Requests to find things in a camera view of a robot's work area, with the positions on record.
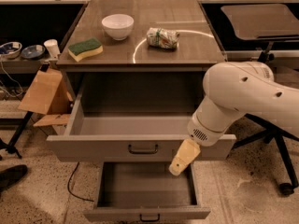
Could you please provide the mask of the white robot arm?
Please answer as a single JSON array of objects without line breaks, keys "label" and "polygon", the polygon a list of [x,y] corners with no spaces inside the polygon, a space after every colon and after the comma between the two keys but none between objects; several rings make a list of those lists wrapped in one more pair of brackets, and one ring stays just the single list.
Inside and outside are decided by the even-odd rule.
[{"label": "white robot arm", "polygon": [[247,114],[299,134],[299,90],[274,81],[271,69],[259,62],[217,63],[203,78],[205,97],[188,123],[189,138],[180,145],[169,171],[180,175],[227,129]]}]

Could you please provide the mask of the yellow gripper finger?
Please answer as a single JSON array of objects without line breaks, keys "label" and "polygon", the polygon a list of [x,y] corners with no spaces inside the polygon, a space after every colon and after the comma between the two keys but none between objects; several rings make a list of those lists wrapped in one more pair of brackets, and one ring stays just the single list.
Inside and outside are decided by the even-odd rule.
[{"label": "yellow gripper finger", "polygon": [[179,176],[201,153],[201,149],[192,139],[185,139],[173,158],[169,171],[172,175]]}]

